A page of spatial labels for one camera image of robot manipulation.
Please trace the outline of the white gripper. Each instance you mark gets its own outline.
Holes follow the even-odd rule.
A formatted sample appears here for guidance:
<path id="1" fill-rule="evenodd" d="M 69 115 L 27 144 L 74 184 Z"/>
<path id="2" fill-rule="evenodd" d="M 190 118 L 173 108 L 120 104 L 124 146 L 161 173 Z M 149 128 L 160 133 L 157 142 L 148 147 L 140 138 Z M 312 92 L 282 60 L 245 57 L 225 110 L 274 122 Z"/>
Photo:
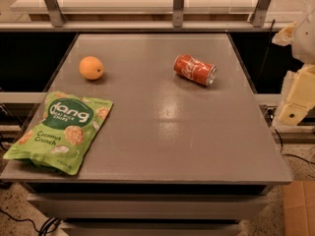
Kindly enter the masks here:
<path id="1" fill-rule="evenodd" d="M 297 23 L 276 33 L 272 43 L 291 44 L 292 56 L 304 63 L 297 72 L 286 73 L 276 110 L 277 124 L 295 126 L 315 107 L 315 3 L 307 7 Z"/>

